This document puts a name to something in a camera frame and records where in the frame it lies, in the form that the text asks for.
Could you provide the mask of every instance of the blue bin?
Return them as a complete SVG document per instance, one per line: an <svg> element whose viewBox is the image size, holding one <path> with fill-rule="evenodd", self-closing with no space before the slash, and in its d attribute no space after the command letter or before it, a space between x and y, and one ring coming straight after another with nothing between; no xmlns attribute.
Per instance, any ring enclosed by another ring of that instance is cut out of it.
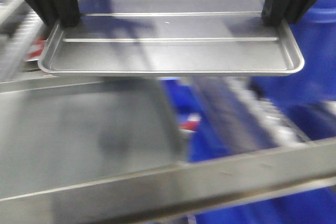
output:
<svg viewBox="0 0 336 224"><path fill-rule="evenodd" d="M318 0L291 29L305 58L287 77L254 77L253 82L282 108L336 99L336 0Z"/></svg>

